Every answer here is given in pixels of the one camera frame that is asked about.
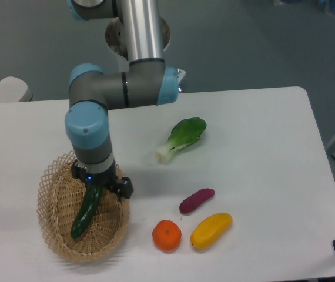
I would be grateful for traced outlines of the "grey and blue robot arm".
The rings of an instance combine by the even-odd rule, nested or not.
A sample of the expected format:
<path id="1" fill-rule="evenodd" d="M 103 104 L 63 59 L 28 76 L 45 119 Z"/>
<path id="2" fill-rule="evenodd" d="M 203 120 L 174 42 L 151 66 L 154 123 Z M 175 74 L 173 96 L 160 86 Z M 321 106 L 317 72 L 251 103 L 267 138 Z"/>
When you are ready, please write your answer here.
<path id="1" fill-rule="evenodd" d="M 66 134 L 76 154 L 72 176 L 84 183 L 87 202 L 99 200 L 104 189 L 128 199 L 133 186 L 116 175 L 108 113 L 172 103 L 179 93 L 177 69 L 165 65 L 158 3 L 69 1 L 68 7 L 78 20 L 118 18 L 129 63 L 126 72 L 115 74 L 105 74 L 91 63 L 72 70 L 65 115 Z"/>

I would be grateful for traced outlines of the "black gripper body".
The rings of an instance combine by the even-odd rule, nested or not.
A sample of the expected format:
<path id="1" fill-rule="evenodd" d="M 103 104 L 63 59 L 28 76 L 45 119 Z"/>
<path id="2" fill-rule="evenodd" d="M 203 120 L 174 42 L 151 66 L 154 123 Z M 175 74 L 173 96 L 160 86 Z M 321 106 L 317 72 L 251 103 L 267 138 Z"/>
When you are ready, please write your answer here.
<path id="1" fill-rule="evenodd" d="M 116 163 L 113 162 L 108 169 L 100 173 L 91 173 L 84 167 L 79 167 L 78 160 L 71 165 L 71 174 L 74 179 L 79 179 L 82 183 L 98 184 L 109 191 L 118 191 L 118 177 L 116 175 Z"/>

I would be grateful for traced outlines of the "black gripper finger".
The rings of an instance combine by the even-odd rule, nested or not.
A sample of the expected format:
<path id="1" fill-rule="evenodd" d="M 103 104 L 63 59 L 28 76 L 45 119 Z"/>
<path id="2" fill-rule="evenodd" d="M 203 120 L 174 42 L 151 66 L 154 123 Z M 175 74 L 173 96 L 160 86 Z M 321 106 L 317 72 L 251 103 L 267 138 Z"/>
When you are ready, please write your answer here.
<path id="1" fill-rule="evenodd" d="M 114 180 L 113 192 L 116 194 L 118 201 L 122 202 L 124 199 L 129 200 L 133 194 L 134 188 L 130 178 L 122 177 Z"/>

